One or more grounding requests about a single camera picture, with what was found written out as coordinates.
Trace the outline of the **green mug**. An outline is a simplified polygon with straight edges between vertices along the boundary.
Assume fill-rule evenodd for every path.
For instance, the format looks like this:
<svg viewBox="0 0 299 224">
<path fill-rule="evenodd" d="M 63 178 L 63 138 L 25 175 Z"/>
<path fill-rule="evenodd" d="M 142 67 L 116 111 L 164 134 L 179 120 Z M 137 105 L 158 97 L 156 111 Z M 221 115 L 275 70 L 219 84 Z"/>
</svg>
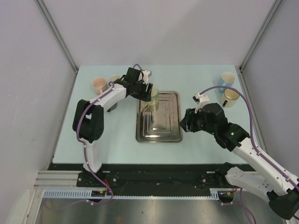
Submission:
<svg viewBox="0 0 299 224">
<path fill-rule="evenodd" d="M 142 111 L 149 111 L 149 112 L 155 112 L 158 110 L 159 106 L 159 90 L 156 87 L 152 88 L 151 91 L 151 101 L 149 102 L 141 102 L 141 110 Z"/>
</svg>

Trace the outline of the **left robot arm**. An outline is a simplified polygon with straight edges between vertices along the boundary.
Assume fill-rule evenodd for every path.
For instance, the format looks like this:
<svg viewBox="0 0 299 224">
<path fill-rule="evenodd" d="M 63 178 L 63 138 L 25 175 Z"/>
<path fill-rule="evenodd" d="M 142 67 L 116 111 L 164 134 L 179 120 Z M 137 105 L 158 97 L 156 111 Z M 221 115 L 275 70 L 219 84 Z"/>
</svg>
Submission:
<svg viewBox="0 0 299 224">
<path fill-rule="evenodd" d="M 72 129 L 77 140 L 83 144 L 84 169 L 89 171 L 87 181 L 92 186 L 97 187 L 103 182 L 103 174 L 98 172 L 102 162 L 93 146 L 104 132 L 104 112 L 128 96 L 150 102 L 153 88 L 149 82 L 151 75 L 150 70 L 129 67 L 125 75 L 109 82 L 109 88 L 99 96 L 89 101 L 78 101 Z"/>
</svg>

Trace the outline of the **dark teal mug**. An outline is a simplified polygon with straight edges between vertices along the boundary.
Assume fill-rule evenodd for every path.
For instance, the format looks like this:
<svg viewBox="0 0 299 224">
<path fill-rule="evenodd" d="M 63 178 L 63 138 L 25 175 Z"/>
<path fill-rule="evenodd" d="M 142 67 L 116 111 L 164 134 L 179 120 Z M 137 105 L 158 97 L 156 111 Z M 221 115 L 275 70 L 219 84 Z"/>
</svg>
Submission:
<svg viewBox="0 0 299 224">
<path fill-rule="evenodd" d="M 112 75 L 112 76 L 108 79 L 108 81 L 109 81 L 109 82 L 114 82 L 114 81 L 116 81 L 117 79 L 120 79 L 120 78 L 121 78 L 120 75 Z"/>
</svg>

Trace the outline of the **left aluminium frame post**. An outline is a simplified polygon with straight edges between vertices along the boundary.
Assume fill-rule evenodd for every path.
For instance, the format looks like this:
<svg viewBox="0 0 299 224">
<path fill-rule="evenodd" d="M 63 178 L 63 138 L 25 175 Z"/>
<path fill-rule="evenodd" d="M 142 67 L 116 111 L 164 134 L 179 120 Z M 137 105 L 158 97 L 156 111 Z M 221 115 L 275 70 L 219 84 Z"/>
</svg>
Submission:
<svg viewBox="0 0 299 224">
<path fill-rule="evenodd" d="M 45 22 L 47 23 L 51 33 L 53 34 L 58 46 L 60 47 L 62 53 L 64 54 L 64 56 L 66 57 L 69 65 L 71 66 L 72 70 L 75 72 L 75 74 L 78 73 L 78 66 L 76 65 L 71 52 L 69 50 L 69 48 L 67 47 L 61 32 L 59 31 L 48 7 L 46 6 L 45 2 L 43 0 L 34 0 L 34 2 L 36 3 L 41 15 L 43 16 Z"/>
</svg>

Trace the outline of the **pink mug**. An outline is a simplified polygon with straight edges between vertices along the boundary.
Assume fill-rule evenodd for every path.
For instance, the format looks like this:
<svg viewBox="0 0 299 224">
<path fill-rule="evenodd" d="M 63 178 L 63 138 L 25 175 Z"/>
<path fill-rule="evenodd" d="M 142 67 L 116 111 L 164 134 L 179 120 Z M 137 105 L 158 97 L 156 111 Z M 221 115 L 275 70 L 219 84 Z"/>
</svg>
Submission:
<svg viewBox="0 0 299 224">
<path fill-rule="evenodd" d="M 108 89 L 108 84 L 105 78 L 97 77 L 92 81 L 92 86 L 97 95 L 102 94 Z"/>
</svg>

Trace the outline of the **black mug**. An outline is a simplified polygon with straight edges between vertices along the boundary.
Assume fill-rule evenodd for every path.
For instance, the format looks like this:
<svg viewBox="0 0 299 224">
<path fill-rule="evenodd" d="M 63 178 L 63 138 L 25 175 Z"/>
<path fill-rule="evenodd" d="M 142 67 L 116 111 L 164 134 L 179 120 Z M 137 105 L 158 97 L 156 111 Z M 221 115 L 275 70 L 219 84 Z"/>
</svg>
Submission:
<svg viewBox="0 0 299 224">
<path fill-rule="evenodd" d="M 111 112 L 111 111 L 115 110 L 116 107 L 117 107 L 117 105 L 118 105 L 118 103 L 115 103 L 112 107 L 110 107 L 110 108 L 107 110 L 107 112 Z"/>
</svg>

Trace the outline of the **steel tray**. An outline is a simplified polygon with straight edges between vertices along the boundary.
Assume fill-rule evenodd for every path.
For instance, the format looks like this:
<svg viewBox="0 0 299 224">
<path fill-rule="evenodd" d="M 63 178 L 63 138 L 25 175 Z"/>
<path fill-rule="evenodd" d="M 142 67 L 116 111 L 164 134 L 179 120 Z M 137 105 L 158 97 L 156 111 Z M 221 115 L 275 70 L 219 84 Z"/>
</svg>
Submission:
<svg viewBox="0 0 299 224">
<path fill-rule="evenodd" d="M 140 143 L 177 143 L 183 138 L 180 98 L 176 91 L 159 92 L 159 102 L 137 104 L 136 140 Z"/>
</svg>

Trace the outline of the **right aluminium frame post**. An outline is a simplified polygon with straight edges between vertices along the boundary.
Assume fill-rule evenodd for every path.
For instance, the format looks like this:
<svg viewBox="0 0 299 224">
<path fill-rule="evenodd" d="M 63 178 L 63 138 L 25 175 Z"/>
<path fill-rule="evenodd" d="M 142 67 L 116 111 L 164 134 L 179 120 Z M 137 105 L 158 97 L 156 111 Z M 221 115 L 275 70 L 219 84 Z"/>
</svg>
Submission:
<svg viewBox="0 0 299 224">
<path fill-rule="evenodd" d="M 249 50 L 247 51 L 244 59 L 242 60 L 240 66 L 239 66 L 239 70 L 241 73 L 243 73 L 244 69 L 246 68 L 249 60 L 253 56 L 256 48 L 258 47 L 260 41 L 262 40 L 263 36 L 265 35 L 269 25 L 271 24 L 273 18 L 275 17 L 278 9 L 280 8 L 280 6 L 283 2 L 284 2 L 284 0 L 275 0 L 273 2 L 269 12 L 267 13 L 264 21 L 262 22 L 260 29 L 258 30 L 258 32 L 256 34 Z"/>
</svg>

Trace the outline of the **light blue mug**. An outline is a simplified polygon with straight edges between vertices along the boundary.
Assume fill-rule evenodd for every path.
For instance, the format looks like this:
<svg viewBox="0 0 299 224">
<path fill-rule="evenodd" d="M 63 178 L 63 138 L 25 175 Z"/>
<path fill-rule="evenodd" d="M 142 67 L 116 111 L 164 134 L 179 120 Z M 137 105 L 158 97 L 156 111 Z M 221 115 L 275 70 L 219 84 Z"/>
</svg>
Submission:
<svg viewBox="0 0 299 224">
<path fill-rule="evenodd" d="M 224 72 L 221 75 L 221 78 L 219 80 L 218 85 L 219 86 L 232 87 L 234 82 L 235 82 L 235 75 L 231 72 Z"/>
</svg>

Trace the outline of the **aluminium frame post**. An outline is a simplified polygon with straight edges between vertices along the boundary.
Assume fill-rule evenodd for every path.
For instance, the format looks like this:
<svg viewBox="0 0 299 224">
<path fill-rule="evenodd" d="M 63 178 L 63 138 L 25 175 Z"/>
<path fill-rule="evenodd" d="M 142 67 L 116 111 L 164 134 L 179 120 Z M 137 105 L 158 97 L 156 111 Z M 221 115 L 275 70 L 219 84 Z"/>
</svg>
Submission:
<svg viewBox="0 0 299 224">
<path fill-rule="evenodd" d="M 72 70 L 75 72 L 75 74 L 78 73 L 78 66 L 76 65 L 71 52 L 69 50 L 69 48 L 67 47 L 61 32 L 59 31 L 48 7 L 46 6 L 45 2 L 43 0 L 34 0 L 34 2 L 36 3 L 41 15 L 43 16 L 45 22 L 47 23 L 51 33 L 53 34 L 58 46 L 60 47 L 62 53 L 64 54 L 64 56 L 66 57 L 69 65 L 71 66 Z"/>
<path fill-rule="evenodd" d="M 262 22 L 260 29 L 258 30 L 258 32 L 256 34 L 249 50 L 247 51 L 244 59 L 242 60 L 240 66 L 239 66 L 239 70 L 241 73 L 243 73 L 244 69 L 246 68 L 249 60 L 253 56 L 256 48 L 258 47 L 260 41 L 262 40 L 263 36 L 265 35 L 269 25 L 271 24 L 273 18 L 275 17 L 278 9 L 280 8 L 280 6 L 283 2 L 284 2 L 284 0 L 275 0 L 273 2 L 269 12 L 267 13 L 264 21 Z"/>
</svg>

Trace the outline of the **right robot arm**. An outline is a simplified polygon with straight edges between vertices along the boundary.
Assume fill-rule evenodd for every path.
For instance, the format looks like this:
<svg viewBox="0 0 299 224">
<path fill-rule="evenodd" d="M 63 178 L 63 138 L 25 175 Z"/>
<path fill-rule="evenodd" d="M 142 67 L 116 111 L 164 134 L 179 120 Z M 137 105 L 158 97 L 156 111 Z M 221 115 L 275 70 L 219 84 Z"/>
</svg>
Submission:
<svg viewBox="0 0 299 224">
<path fill-rule="evenodd" d="M 220 187 L 236 185 L 255 194 L 268 203 L 281 218 L 291 220 L 299 210 L 299 178 L 287 171 L 261 148 L 254 146 L 248 132 L 238 124 L 228 122 L 218 103 L 203 108 L 188 108 L 180 126 L 185 132 L 204 131 L 213 135 L 222 148 L 246 161 L 262 178 L 244 174 L 225 163 L 225 171 L 216 174 Z"/>
</svg>

